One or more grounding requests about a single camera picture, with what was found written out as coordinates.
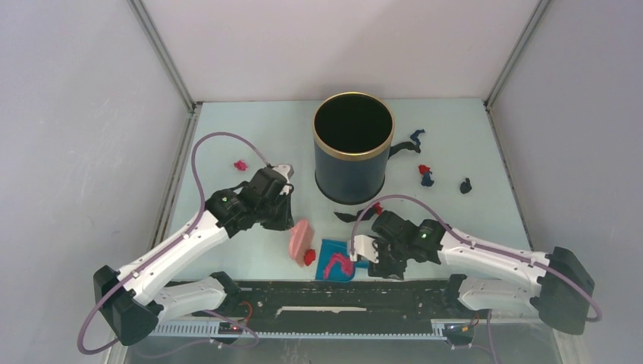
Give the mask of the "pink hand brush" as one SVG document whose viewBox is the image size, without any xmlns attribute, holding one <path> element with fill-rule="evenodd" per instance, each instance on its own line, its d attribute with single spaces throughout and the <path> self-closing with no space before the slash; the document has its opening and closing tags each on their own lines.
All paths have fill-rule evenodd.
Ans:
<svg viewBox="0 0 643 364">
<path fill-rule="evenodd" d="M 312 248 L 312 240 L 314 237 L 314 229 L 309 223 L 308 219 L 300 219 L 290 229 L 290 242 L 288 252 L 290 258 L 299 266 L 305 267 L 303 264 L 303 255 L 307 249 Z"/>
</svg>

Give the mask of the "blue dustpan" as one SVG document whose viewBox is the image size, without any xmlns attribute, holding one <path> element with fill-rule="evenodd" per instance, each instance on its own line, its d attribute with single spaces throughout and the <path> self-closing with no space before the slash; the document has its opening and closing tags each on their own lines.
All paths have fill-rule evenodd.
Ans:
<svg viewBox="0 0 643 364">
<path fill-rule="evenodd" d="M 353 280 L 358 271 L 366 271 L 369 261 L 353 262 L 347 254 L 347 243 L 323 239 L 317 260 L 315 279 L 345 283 Z"/>
</svg>

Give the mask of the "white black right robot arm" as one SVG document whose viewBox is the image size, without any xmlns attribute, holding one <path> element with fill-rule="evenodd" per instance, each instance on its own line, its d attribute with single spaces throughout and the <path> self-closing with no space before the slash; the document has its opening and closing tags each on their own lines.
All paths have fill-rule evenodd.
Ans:
<svg viewBox="0 0 643 364">
<path fill-rule="evenodd" d="M 551 328 L 581 335 L 595 282 L 576 255 L 511 249 L 425 219 L 416 225 L 382 212 L 372 235 L 353 239 L 351 258 L 369 262 L 369 276 L 402 281 L 410 261 L 448 267 L 441 307 L 452 317 L 491 310 L 536 316 Z"/>
</svg>

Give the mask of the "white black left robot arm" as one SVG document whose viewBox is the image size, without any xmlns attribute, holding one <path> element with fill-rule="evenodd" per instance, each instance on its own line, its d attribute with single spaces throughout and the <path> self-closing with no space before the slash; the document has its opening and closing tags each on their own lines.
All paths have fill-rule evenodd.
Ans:
<svg viewBox="0 0 643 364">
<path fill-rule="evenodd" d="M 251 181 L 214 192 L 181 230 L 144 256 L 118 270 L 100 268 L 93 277 L 96 302 L 118 340 L 124 346 L 136 344 L 158 324 L 194 312 L 234 314 L 240 288 L 222 271 L 192 283 L 168 282 L 202 254 L 256 224 L 290 230 L 292 176 L 291 165 L 261 168 Z"/>
</svg>

